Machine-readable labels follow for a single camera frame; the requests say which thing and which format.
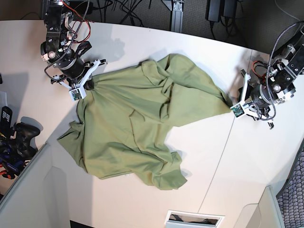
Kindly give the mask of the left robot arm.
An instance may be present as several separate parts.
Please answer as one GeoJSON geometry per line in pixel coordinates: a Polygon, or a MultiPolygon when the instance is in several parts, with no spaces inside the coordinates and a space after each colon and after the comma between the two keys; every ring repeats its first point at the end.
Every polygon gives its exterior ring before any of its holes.
{"type": "Polygon", "coordinates": [[[277,45],[288,30],[298,25],[303,26],[304,22],[292,24],[278,36],[266,65],[266,75],[261,85],[251,91],[252,102],[260,109],[279,105],[294,96],[293,82],[304,73],[304,31],[296,32],[281,47],[277,45]]]}

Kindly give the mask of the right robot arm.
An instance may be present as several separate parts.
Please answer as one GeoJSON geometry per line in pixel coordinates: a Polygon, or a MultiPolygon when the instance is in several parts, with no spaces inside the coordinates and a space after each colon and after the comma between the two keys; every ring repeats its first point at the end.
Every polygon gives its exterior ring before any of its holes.
{"type": "Polygon", "coordinates": [[[74,13],[68,0],[42,1],[42,16],[47,33],[40,52],[42,60],[47,63],[45,74],[52,84],[68,85],[72,89],[93,67],[92,63],[81,59],[92,46],[87,38],[77,41],[80,28],[74,31],[70,26],[74,13]]]}

